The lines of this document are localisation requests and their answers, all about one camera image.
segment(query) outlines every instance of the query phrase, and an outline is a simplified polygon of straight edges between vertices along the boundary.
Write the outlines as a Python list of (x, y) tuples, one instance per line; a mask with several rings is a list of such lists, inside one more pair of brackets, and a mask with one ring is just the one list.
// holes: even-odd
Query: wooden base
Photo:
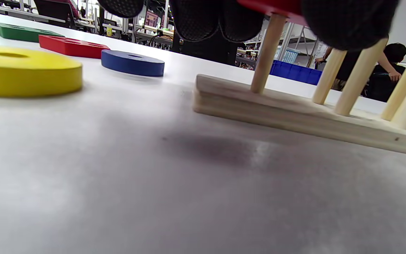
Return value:
[(394, 128), (380, 116), (353, 110), (350, 117), (333, 112), (333, 106), (311, 99), (264, 90), (259, 95), (250, 86), (199, 74), (194, 111), (293, 132), (406, 153), (406, 130)]

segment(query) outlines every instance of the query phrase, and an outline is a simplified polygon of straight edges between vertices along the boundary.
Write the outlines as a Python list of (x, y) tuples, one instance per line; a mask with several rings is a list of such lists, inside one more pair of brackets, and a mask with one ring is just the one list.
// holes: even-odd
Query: yellow disc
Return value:
[(82, 88), (82, 65), (63, 55), (0, 47), (0, 97), (62, 95)]

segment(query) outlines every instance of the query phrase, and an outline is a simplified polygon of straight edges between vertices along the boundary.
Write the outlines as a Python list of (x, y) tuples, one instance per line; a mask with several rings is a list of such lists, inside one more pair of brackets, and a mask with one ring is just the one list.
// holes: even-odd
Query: red block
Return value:
[(300, 8), (300, 0), (237, 0), (237, 2), (268, 16), (276, 13), (288, 17), (289, 22), (306, 25)]
[(41, 48), (81, 58), (101, 59), (101, 50), (110, 49), (106, 45), (58, 36), (39, 35), (38, 41)]

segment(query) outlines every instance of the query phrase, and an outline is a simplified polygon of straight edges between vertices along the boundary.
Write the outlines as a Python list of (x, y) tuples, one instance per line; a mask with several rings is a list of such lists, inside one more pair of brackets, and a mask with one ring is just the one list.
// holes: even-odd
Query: black chair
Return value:
[(58, 27), (77, 29), (73, 19), (73, 12), (68, 3), (53, 2), (48, 0), (34, 0), (34, 2), (40, 15), (65, 21), (65, 23), (63, 23), (49, 20), (48, 24)]
[(369, 77), (369, 82), (362, 95), (373, 100), (387, 102), (396, 85), (396, 82), (391, 81), (388, 73), (374, 73)]

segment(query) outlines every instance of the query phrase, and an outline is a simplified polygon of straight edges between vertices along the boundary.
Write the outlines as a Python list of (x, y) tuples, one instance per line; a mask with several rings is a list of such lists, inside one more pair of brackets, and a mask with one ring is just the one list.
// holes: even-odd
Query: office chair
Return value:
[(49, 20), (48, 24), (58, 27), (77, 29), (76, 23), (73, 19), (71, 7), (68, 3), (53, 2), (48, 0), (34, 0), (34, 2), (40, 15), (65, 21), (65, 23), (63, 23)]

